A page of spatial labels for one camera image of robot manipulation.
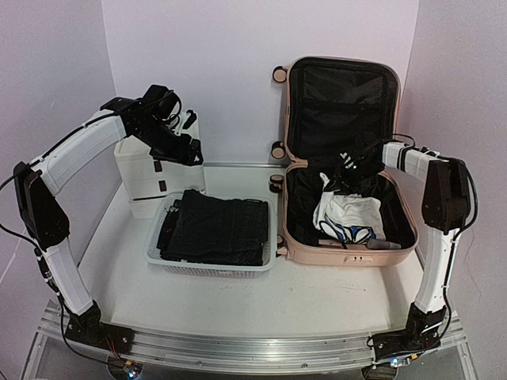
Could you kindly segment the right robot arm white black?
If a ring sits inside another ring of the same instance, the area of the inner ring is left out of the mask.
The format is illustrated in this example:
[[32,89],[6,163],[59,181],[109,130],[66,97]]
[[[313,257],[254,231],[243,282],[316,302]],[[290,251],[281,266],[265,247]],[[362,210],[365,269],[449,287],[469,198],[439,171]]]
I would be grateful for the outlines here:
[[429,229],[421,285],[403,329],[378,332],[368,339],[376,364],[398,366],[403,360],[437,349],[452,320],[448,288],[461,234],[478,215],[475,183],[466,164],[427,147],[393,136],[338,156],[331,188],[352,187],[388,167],[420,180],[421,215]]

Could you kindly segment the white blue print t-shirt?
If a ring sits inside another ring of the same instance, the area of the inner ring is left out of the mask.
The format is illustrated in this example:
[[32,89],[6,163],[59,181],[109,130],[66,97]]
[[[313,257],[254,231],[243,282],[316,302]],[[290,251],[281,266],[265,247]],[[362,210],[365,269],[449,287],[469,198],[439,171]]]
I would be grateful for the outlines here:
[[330,179],[324,173],[319,176],[323,190],[313,214],[316,230],[345,244],[361,245],[370,239],[386,239],[378,199],[325,191]]

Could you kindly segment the pink hard-shell suitcase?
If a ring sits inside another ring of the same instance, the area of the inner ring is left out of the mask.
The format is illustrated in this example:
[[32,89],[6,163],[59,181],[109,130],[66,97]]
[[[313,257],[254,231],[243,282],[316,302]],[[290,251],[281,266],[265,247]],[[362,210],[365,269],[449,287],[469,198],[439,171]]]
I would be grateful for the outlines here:
[[[270,180],[283,208],[281,253],[300,264],[386,267],[403,262],[417,245],[417,227],[395,179],[385,168],[353,190],[333,190],[332,179],[341,152],[352,153],[369,143],[395,135],[399,79],[388,66],[349,59],[305,57],[278,66],[273,80],[285,91],[284,139],[274,142],[272,155],[289,158],[286,171]],[[381,202],[385,241],[398,250],[370,250],[366,244],[319,246],[329,239],[313,224],[322,196],[319,174],[330,179],[325,191],[360,194]]]

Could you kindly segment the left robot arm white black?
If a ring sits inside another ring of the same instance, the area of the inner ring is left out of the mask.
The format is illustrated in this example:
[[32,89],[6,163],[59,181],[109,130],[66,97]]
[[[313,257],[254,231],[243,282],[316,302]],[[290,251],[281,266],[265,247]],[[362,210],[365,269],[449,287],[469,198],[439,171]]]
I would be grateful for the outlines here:
[[204,163],[197,113],[184,110],[173,90],[151,85],[142,97],[115,97],[103,104],[47,152],[13,169],[19,214],[35,245],[41,275],[70,317],[63,337],[117,354],[129,353],[135,332],[102,321],[73,258],[71,222],[58,196],[98,155],[130,137],[146,144],[158,162],[186,167]]

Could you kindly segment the white plastic drawer unit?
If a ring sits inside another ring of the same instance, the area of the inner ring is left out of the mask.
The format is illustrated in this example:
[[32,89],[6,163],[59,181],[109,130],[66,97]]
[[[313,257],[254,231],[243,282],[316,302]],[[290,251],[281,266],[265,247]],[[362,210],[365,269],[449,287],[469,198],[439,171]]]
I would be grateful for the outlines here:
[[[183,134],[200,139],[198,114],[193,127]],[[205,190],[204,163],[185,166],[159,161],[149,152],[150,147],[133,136],[118,142],[114,149],[128,205],[136,219],[153,218],[161,200],[171,192]]]

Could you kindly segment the white perforated plastic basket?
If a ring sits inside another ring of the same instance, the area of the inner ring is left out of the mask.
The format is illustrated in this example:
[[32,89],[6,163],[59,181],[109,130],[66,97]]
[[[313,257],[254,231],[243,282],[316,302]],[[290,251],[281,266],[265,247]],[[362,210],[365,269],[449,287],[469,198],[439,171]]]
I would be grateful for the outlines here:
[[173,192],[158,205],[143,256],[169,272],[256,278],[274,266],[276,222],[268,198]]

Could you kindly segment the black jeans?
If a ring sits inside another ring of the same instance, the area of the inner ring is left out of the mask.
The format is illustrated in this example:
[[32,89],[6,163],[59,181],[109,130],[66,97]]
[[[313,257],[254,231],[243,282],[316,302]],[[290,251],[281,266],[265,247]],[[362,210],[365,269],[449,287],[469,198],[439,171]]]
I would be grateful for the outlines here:
[[262,266],[269,205],[259,199],[218,199],[196,190],[181,198],[169,253],[196,264]]

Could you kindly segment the black white patterned garment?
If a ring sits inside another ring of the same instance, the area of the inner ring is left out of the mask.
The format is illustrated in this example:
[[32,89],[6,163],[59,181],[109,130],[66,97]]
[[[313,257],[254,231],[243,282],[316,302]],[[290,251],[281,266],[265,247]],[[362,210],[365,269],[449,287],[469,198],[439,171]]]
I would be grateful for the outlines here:
[[179,219],[179,208],[181,206],[181,200],[176,199],[173,204],[169,207],[164,218],[162,228],[158,236],[156,248],[159,249],[159,256],[163,260],[182,261],[184,258],[176,253],[169,253],[169,244],[172,239],[173,233],[177,226]]

